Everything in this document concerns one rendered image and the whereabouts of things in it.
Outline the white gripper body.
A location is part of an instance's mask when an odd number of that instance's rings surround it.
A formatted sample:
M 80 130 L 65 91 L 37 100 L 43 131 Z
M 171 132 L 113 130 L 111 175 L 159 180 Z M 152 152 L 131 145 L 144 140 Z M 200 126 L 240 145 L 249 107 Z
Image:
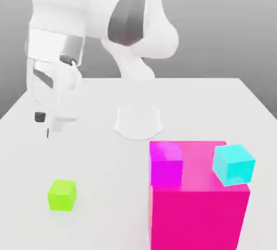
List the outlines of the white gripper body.
M 51 116 L 76 119 L 81 88 L 82 75 L 77 66 L 27 59 L 27 91 Z

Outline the small green cube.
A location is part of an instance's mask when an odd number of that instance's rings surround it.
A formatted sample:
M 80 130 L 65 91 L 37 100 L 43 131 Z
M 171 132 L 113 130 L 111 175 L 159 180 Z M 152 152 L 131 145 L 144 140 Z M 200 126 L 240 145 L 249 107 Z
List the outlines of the small green cube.
M 70 212 L 77 198 L 76 182 L 56 179 L 48 191 L 48 203 L 51 210 Z

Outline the small magenta cube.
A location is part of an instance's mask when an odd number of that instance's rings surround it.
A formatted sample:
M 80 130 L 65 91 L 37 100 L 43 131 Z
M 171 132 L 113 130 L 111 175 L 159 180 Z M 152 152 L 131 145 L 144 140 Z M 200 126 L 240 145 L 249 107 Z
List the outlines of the small magenta cube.
M 173 141 L 150 141 L 150 184 L 180 186 L 183 172 L 183 156 L 180 145 Z

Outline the small cyan cube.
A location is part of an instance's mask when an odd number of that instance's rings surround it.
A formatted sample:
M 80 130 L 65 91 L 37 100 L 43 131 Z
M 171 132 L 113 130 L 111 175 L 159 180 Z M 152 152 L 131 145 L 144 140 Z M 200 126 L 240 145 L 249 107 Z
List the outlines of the small cyan cube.
M 255 158 L 243 145 L 215 147 L 213 171 L 225 187 L 250 183 L 254 167 Z

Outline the large pink box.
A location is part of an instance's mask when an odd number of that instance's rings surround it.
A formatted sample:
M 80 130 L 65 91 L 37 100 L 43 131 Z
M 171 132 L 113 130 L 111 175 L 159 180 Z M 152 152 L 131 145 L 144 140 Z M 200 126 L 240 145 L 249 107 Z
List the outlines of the large pink box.
M 213 171 L 224 141 L 173 141 L 183 156 L 180 186 L 150 184 L 151 250 L 236 250 L 250 190 L 225 187 Z

